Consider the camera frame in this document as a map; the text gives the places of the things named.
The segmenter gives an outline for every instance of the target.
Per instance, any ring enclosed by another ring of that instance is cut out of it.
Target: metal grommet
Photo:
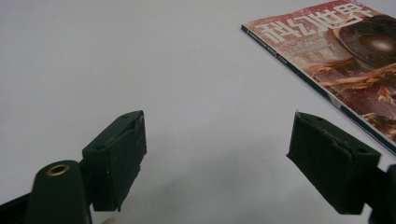
[[[68,164],[55,165],[48,169],[47,175],[49,176],[62,175],[66,173],[69,169],[70,169],[70,165]]]

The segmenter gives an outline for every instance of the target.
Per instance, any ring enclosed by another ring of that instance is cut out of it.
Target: magazine spine
[[[357,115],[347,106],[343,105],[335,96],[330,96],[330,93],[322,89],[319,84],[306,76],[300,69],[282,57],[276,50],[272,49],[268,46],[263,40],[261,40],[258,36],[256,36],[253,32],[251,32],[245,25],[241,26],[242,31],[244,31],[248,36],[250,36],[253,40],[255,40],[258,44],[260,44],[264,49],[266,49],[271,55],[273,55],[276,59],[278,59],[281,63],[283,63],[286,67],[289,68],[295,75],[297,75],[300,79],[302,79],[305,83],[307,83],[312,89],[318,92],[322,97],[324,97],[327,101],[329,101],[332,105],[334,105],[338,110],[340,110],[343,114],[345,114],[348,118],[352,119],[358,126],[363,128],[368,134],[370,134],[374,139],[376,139],[381,145],[388,148],[390,152],[396,155],[396,146],[392,144],[385,135],[375,130],[370,124],[363,120],[360,115]]]

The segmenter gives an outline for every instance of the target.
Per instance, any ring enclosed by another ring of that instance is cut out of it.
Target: black plastic
[[[25,220],[30,194],[25,194],[8,203],[0,205],[0,223],[22,224]]]
[[[146,153],[143,111],[119,116],[82,150],[81,166],[95,211],[120,211]]]
[[[338,213],[360,214],[363,183],[381,154],[329,121],[297,112],[287,156]]]
[[[78,162],[58,161],[37,173],[25,224],[37,223],[91,223]]]
[[[368,196],[368,204],[373,208],[370,224],[396,223],[396,165],[391,165],[387,172],[375,176],[366,186],[375,186]]]

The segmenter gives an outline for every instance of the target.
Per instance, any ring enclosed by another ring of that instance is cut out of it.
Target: magazine
[[[353,0],[242,30],[396,154],[396,20]]]

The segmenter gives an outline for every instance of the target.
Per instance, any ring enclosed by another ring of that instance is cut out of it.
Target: magazine title
[[[325,9],[315,14],[287,19],[287,24],[283,21],[275,21],[256,25],[255,28],[277,44],[285,41],[284,36],[287,35],[302,37],[354,24],[362,21],[361,16],[373,17],[371,12],[371,10],[363,10],[360,6],[348,3],[336,6],[333,10]]]

